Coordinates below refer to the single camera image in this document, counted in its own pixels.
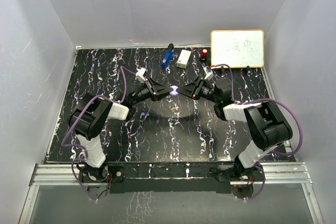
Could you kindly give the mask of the purple round earbud case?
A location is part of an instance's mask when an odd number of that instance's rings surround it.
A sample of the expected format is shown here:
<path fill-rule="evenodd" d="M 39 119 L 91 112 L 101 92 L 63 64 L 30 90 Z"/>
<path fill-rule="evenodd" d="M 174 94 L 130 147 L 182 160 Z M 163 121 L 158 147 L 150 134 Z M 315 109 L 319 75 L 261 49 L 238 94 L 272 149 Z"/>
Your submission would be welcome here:
<path fill-rule="evenodd" d="M 170 95 L 171 95 L 171 96 L 174 97 L 174 96 L 179 95 L 179 93 L 178 93 L 178 91 L 177 91 L 178 86 L 172 85 L 171 88 L 172 88 L 172 91 L 170 92 Z"/>

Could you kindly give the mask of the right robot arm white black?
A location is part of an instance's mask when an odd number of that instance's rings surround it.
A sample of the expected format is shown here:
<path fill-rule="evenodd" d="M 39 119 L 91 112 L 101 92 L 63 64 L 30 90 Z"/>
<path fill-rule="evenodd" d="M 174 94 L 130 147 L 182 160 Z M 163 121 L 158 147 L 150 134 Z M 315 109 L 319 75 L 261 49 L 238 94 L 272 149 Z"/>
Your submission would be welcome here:
<path fill-rule="evenodd" d="M 274 101 L 238 104 L 234 102 L 230 86 L 219 88 L 201 77 L 176 91 L 193 100 L 204 98 L 214 102 L 214 111 L 219 119 L 244 122 L 248 126 L 250 143 L 236 156 L 233 167 L 225 170 L 212 168 L 211 172 L 215 175 L 247 180 L 262 158 L 293 136 L 291 126 Z"/>

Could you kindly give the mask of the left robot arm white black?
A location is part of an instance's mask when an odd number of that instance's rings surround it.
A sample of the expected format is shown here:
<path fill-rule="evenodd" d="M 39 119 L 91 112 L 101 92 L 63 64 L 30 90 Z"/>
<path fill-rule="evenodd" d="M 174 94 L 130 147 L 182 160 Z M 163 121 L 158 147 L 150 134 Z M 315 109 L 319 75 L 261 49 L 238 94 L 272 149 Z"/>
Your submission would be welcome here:
<path fill-rule="evenodd" d="M 134 113 L 134 106 L 142 101 L 151 99 L 160 101 L 176 88 L 164 86 L 147 78 L 144 82 L 130 92 L 122 102 L 113 102 L 101 95 L 94 96 L 86 93 L 72 110 L 68 124 L 70 131 L 74 131 L 80 142 L 85 157 L 81 161 L 83 167 L 77 168 L 92 180 L 101 182 L 108 177 L 106 156 L 103 152 L 100 133 L 106 120 L 130 120 Z"/>

